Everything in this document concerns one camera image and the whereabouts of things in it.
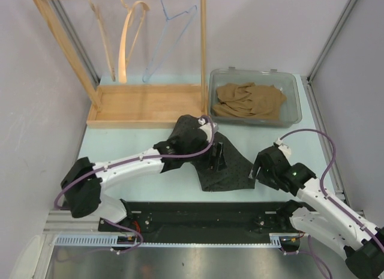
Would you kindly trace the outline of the dark grey dotted skirt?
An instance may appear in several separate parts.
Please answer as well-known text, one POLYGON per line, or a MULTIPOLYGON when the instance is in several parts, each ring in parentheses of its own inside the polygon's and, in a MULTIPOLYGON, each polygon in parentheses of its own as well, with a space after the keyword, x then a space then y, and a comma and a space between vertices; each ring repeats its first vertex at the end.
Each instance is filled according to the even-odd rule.
POLYGON ((223 134, 217 132, 214 143, 223 142, 224 158, 227 168, 221 171, 210 170, 208 157, 204 160, 194 161, 194 166, 203 191, 221 192, 243 189, 253 189, 255 182, 249 179, 253 164, 246 159, 223 134))

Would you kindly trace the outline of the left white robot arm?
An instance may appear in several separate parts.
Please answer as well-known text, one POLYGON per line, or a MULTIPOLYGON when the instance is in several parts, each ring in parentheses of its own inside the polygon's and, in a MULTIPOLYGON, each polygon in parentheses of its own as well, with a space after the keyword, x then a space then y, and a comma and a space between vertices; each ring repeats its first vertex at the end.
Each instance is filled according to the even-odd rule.
POLYGON ((106 190, 131 178, 161 174, 210 157, 218 125, 206 115, 183 123, 185 118, 178 119, 175 135, 136 155, 101 163, 92 163, 87 157, 78 159, 62 180, 58 195, 65 199, 71 216, 94 215, 118 230, 129 229, 133 217, 126 203, 108 196, 106 190))

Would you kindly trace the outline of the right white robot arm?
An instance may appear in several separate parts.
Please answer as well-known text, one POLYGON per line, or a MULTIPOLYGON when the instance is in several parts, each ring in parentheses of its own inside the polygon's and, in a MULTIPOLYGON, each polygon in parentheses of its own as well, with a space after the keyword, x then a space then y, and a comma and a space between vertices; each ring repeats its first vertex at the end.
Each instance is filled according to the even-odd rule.
POLYGON ((302 163, 291 165, 290 148, 274 144, 260 151, 250 178, 295 196, 278 210, 284 232, 303 231, 337 253, 357 278, 383 274, 383 229, 328 193, 302 163))

